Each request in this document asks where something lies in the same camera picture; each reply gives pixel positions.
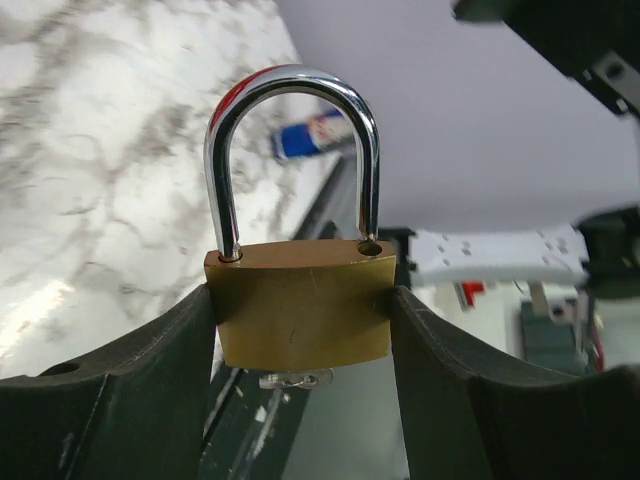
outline white bracket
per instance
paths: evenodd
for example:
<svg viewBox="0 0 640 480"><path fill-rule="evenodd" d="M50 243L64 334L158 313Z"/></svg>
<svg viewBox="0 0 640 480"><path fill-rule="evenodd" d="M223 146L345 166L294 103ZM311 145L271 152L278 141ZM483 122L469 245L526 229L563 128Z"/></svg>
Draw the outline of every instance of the white bracket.
<svg viewBox="0 0 640 480"><path fill-rule="evenodd" d="M571 225L522 232L443 234L418 230L411 241L416 286L442 282L513 281L581 285L589 259Z"/></svg>

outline brass padlock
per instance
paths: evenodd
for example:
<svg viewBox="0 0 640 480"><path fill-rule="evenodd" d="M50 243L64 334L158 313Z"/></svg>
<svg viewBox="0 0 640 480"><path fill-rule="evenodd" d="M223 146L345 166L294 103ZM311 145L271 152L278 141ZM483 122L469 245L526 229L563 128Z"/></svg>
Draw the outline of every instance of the brass padlock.
<svg viewBox="0 0 640 480"><path fill-rule="evenodd" d="M231 136L254 105L280 93L320 96L355 130L359 240L238 243L229 174ZM299 372L365 362L388 353L396 257L377 241L379 141L362 97L332 75L272 67L238 83L209 122L204 165L219 250L204 262L227 365Z"/></svg>

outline chrome shackle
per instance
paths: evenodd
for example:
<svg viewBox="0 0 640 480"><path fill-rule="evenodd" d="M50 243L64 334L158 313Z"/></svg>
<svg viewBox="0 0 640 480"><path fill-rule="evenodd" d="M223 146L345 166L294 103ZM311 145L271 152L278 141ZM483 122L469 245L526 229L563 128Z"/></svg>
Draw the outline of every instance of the chrome shackle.
<svg viewBox="0 0 640 480"><path fill-rule="evenodd" d="M358 92L333 75L301 65L282 65L261 70L238 83L223 97L209 121L204 142L204 170L223 261L233 262L242 257L229 169L233 132L253 106L281 93L321 97L342 111L353 124L358 163L357 226L362 240L377 239L380 146L369 107Z"/></svg>

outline padlock body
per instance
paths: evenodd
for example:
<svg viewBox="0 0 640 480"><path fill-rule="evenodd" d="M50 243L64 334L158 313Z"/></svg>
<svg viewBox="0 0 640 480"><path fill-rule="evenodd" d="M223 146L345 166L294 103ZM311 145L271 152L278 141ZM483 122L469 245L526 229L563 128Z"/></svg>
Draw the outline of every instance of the padlock body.
<svg viewBox="0 0 640 480"><path fill-rule="evenodd" d="M396 257L376 242L296 240L242 247L236 262L207 254L205 273L227 365L302 371L387 355Z"/></svg>

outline white marble surface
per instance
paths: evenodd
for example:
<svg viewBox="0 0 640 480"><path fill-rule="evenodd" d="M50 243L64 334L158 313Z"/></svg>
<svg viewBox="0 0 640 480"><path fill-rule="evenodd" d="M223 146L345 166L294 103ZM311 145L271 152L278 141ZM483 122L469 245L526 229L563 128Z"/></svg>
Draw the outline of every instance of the white marble surface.
<svg viewBox="0 0 640 480"><path fill-rule="evenodd" d="M0 378L36 375L152 320L216 247L202 140L238 80L296 61L271 0L0 0ZM232 146L243 243L282 240L333 158L282 167L256 107Z"/></svg>

